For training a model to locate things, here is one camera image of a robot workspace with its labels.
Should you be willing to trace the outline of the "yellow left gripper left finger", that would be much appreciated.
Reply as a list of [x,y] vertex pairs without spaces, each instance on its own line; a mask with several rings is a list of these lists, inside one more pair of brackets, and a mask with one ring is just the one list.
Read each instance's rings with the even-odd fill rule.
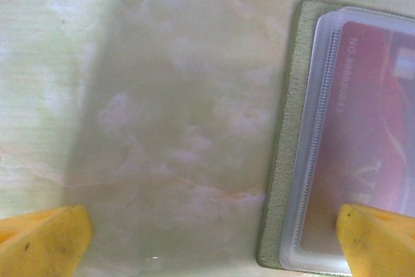
[[83,206],[0,219],[0,277],[73,277],[92,239]]

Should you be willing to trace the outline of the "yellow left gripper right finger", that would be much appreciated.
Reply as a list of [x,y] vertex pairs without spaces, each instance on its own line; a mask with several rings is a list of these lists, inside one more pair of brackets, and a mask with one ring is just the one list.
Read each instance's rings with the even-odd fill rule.
[[345,204],[337,237],[353,277],[415,277],[415,217]]

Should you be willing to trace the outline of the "red VIP card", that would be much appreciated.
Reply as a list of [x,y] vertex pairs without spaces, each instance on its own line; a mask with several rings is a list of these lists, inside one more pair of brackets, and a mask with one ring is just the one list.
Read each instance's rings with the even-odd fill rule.
[[341,254],[343,204],[415,216],[415,34],[349,21],[337,62],[300,246]]

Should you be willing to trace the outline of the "green card holder clear sleeves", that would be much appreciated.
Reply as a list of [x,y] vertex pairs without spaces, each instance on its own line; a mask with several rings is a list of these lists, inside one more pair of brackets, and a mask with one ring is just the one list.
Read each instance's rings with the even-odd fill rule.
[[257,245],[263,267],[353,277],[342,248],[334,255],[300,246],[341,32],[349,21],[415,34],[415,16],[321,0],[298,3]]

